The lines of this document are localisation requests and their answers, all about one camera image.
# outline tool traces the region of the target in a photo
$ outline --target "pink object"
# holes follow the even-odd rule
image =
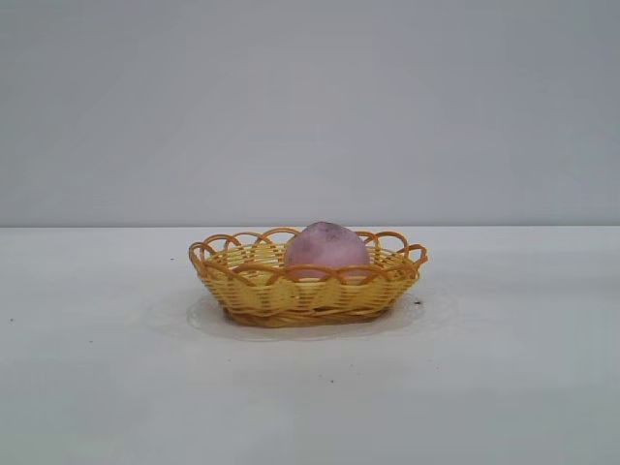
[[[368,265],[370,258],[366,245],[347,228],[333,223],[319,222],[308,226],[294,238],[284,253],[284,265],[316,264],[330,268],[349,265]],[[321,278],[324,272],[303,269],[295,273],[299,278]],[[364,271],[351,271],[348,276],[363,276]]]

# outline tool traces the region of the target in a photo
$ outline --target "yellow woven basket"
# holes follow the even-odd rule
[[[284,243],[272,240],[275,234],[291,237]],[[276,228],[264,233],[217,234],[190,246],[189,255],[199,278],[217,298],[224,312],[243,325],[283,327],[339,325],[370,322],[381,317],[390,305],[419,279],[419,268],[427,261],[426,249],[409,245],[398,232],[356,232],[364,241],[371,265],[284,267],[288,242],[300,231]],[[249,243],[241,240],[249,237]],[[394,237],[402,248],[391,251],[381,239]],[[214,243],[222,247],[216,249]],[[412,251],[419,258],[412,261]],[[324,278],[298,279],[300,269],[318,269]],[[344,274],[364,270],[362,277]]]

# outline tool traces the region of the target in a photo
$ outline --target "white backdrop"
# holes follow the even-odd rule
[[[620,224],[620,2],[2,0],[0,226]]]

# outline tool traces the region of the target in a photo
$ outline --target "basket base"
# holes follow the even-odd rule
[[[325,314],[312,316],[298,315],[283,312],[269,317],[259,317],[247,313],[231,312],[224,308],[224,315],[234,322],[243,326],[260,327],[304,327],[304,326],[327,326],[327,325],[350,325],[355,323],[370,323],[381,318],[388,312],[389,307],[381,310],[352,310],[351,313]]]

